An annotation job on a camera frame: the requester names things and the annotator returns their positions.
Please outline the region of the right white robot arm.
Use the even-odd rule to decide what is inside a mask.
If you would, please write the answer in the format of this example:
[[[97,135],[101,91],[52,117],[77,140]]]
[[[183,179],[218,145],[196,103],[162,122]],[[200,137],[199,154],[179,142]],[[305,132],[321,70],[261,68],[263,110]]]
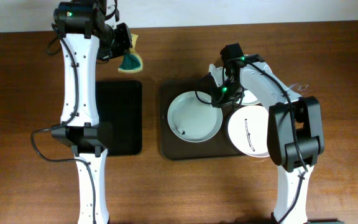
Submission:
[[[308,182],[318,156],[324,152],[319,101],[302,97],[281,82],[259,54],[246,55],[238,43],[220,51],[221,68],[210,68],[214,78],[211,105],[233,105],[249,90],[267,110],[267,150],[278,170],[274,223],[307,223]]]

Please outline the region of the green and yellow sponge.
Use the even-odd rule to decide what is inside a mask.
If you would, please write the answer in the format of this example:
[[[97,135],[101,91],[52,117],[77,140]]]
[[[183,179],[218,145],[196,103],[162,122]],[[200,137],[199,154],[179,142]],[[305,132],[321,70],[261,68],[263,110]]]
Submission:
[[[131,34],[132,47],[123,56],[122,63],[118,68],[119,73],[138,73],[143,71],[144,63],[141,56],[136,52],[135,47],[138,35]]]

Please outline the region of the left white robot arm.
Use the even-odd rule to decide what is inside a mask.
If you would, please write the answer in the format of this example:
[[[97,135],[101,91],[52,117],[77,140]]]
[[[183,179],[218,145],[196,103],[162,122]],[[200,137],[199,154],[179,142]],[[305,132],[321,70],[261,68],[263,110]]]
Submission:
[[[101,121],[96,101],[96,64],[132,48],[128,26],[119,21],[117,1],[63,1],[52,29],[64,61],[64,105],[52,136],[71,149],[80,185],[78,223],[109,223],[104,168],[112,125]]]

